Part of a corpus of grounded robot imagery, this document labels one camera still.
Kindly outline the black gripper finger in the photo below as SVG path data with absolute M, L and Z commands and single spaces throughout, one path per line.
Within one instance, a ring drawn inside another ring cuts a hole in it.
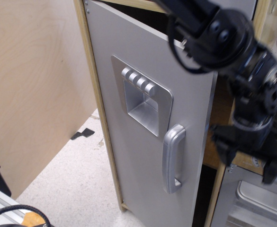
M 270 159 L 263 167 L 262 182 L 267 185 L 273 184 L 273 181 L 277 177 L 277 159 Z
M 230 166 L 236 157 L 239 145 L 227 140 L 217 140 L 215 145 L 221 162 L 226 166 Z

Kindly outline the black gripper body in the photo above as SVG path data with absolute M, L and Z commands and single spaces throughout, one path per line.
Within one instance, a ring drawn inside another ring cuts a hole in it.
M 239 145 L 237 152 L 264 161 L 277 159 L 277 113 L 269 122 L 258 128 L 240 125 L 212 125 L 212 140 L 227 140 Z

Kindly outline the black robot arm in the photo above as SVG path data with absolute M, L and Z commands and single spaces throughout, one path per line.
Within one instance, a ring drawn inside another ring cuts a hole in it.
M 159 0 L 169 18 L 169 46 L 174 34 L 198 68 L 227 79 L 235 100 L 232 125 L 214 125 L 212 139 L 221 161 L 229 166 L 237 152 L 264 161 L 263 183 L 277 183 L 277 60 L 254 36 L 251 22 L 237 10 L 207 0 Z

